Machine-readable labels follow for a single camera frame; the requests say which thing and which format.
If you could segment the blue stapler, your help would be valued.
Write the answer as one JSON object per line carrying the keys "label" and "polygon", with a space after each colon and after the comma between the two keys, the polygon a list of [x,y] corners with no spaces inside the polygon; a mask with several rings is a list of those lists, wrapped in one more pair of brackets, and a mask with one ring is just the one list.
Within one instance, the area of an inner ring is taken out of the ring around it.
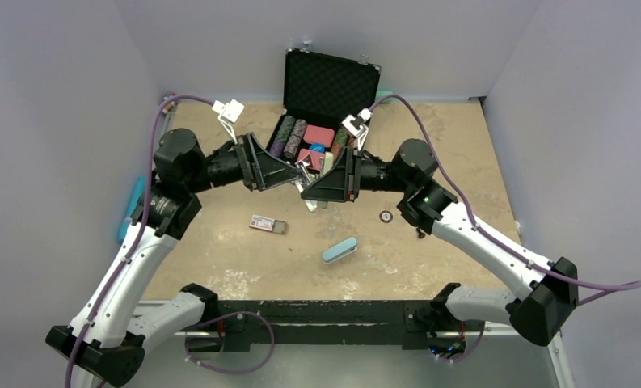
{"label": "blue stapler", "polygon": [[324,264],[332,264],[335,261],[342,259],[346,255],[353,253],[358,248],[358,241],[356,238],[347,238],[342,242],[326,249],[322,253],[322,262]]}

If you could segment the green stapler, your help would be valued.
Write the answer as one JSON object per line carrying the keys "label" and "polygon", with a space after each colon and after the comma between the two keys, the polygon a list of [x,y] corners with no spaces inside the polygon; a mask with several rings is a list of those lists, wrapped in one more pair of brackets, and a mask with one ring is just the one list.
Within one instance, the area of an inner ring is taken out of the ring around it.
{"label": "green stapler", "polygon": [[330,152],[319,152],[308,149],[300,151],[296,166],[301,170],[302,177],[296,182],[299,192],[307,189],[315,180],[326,174],[334,164],[334,156]]}

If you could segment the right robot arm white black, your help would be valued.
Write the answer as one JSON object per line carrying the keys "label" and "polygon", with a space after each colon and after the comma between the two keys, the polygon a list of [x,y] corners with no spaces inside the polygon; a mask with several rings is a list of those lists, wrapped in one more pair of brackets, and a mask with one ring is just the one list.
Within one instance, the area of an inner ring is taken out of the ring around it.
{"label": "right robot arm white black", "polygon": [[389,162],[344,149],[334,166],[301,192],[304,200],[344,203],[360,192],[401,192],[397,209],[425,234],[451,244],[504,285],[502,291],[450,285],[431,308],[433,322],[450,329],[464,320],[501,323],[547,346],[578,305],[577,267],[534,253],[470,215],[465,204],[432,176],[438,163],[427,143],[407,139]]}

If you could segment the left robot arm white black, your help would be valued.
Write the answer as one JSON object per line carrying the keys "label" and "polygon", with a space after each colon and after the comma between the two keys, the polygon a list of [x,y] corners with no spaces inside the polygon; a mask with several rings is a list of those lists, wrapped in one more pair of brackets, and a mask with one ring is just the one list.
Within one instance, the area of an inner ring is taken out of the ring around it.
{"label": "left robot arm white black", "polygon": [[197,284],[183,287],[172,300],[140,318],[133,314],[161,263],[200,212],[200,192],[236,182],[265,191],[300,175],[296,167],[267,152],[252,133],[205,154],[192,130],[166,132],[111,267],[71,322],[47,334],[47,344],[68,361],[65,385],[123,386],[146,354],[178,331],[220,327],[218,296]]}

